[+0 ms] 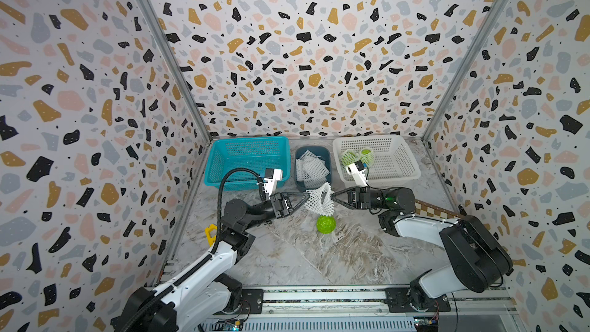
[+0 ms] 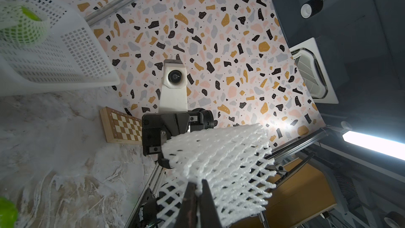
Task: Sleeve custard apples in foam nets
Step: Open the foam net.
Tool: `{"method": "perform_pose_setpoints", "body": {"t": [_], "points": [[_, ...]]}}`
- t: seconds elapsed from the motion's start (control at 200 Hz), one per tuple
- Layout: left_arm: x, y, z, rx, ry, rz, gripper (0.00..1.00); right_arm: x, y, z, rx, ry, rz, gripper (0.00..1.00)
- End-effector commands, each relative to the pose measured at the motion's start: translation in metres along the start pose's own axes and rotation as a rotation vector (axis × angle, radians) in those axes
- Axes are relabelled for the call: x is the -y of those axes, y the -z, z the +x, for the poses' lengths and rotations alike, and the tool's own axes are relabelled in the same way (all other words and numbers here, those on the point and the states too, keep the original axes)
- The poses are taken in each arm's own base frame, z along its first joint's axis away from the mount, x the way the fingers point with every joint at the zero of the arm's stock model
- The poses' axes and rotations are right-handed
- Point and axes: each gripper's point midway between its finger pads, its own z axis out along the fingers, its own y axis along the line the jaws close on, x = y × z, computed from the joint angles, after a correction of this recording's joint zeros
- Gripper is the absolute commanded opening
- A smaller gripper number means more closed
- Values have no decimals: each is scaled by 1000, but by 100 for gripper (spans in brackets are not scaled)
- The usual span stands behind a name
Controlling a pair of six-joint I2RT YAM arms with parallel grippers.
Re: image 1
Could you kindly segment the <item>green custard apple dark spots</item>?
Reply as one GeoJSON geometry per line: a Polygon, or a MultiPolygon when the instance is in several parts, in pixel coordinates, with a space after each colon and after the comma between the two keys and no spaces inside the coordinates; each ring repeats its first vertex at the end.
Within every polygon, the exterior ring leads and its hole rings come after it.
{"type": "Polygon", "coordinates": [[[322,234],[330,234],[336,229],[336,219],[331,216],[320,216],[316,222],[317,230],[322,234]]]}

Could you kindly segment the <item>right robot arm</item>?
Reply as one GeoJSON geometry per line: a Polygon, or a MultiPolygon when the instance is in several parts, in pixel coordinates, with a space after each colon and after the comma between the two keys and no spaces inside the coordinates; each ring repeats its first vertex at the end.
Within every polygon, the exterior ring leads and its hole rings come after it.
{"type": "Polygon", "coordinates": [[[447,265],[422,273],[408,287],[387,291],[390,310],[431,311],[439,306],[440,298],[456,291],[481,294],[501,287],[504,277],[513,271],[512,259],[478,218],[417,216],[415,195],[409,188],[353,187],[330,198],[350,210],[375,212],[388,235],[425,241],[446,252],[447,265]]]}

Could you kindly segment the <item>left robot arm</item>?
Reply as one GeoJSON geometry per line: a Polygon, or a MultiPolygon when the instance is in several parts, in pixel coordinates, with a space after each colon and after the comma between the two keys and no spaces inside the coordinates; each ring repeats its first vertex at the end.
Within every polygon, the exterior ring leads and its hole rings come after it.
{"type": "Polygon", "coordinates": [[[292,215],[308,193],[276,193],[260,204],[229,201],[215,244],[198,260],[157,287],[142,287],[128,299],[116,331],[196,331],[210,319],[243,323],[262,311],[263,290],[244,289],[227,272],[247,255],[255,240],[249,229],[292,215]]]}

